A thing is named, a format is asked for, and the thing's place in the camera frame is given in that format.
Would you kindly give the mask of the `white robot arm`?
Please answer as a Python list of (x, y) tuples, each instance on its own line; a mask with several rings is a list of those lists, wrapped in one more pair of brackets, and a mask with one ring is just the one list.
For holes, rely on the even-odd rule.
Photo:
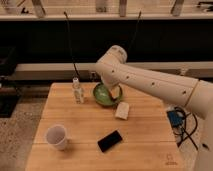
[(196, 78), (132, 67), (127, 53), (111, 46), (96, 62), (95, 70), (109, 89), (119, 83), (182, 106), (204, 120), (194, 171), (213, 171), (213, 83)]

